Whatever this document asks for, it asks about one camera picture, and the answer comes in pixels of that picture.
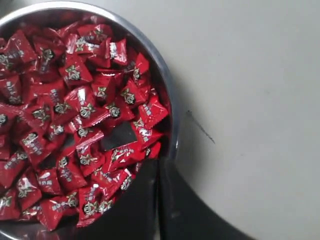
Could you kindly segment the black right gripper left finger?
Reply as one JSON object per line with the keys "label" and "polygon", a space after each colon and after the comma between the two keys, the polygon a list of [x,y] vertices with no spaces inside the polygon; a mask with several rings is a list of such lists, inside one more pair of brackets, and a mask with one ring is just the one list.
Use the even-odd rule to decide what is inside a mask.
{"label": "black right gripper left finger", "polygon": [[54,231],[57,240],[153,240],[156,232],[158,162],[146,160],[129,188],[94,223]]}

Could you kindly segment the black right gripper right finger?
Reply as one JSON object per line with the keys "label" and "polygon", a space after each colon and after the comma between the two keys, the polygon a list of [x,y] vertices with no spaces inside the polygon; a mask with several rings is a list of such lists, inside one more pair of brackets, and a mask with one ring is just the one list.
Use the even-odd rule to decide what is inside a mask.
{"label": "black right gripper right finger", "polygon": [[169,158],[159,161],[159,229],[162,240],[251,240],[191,189]]}

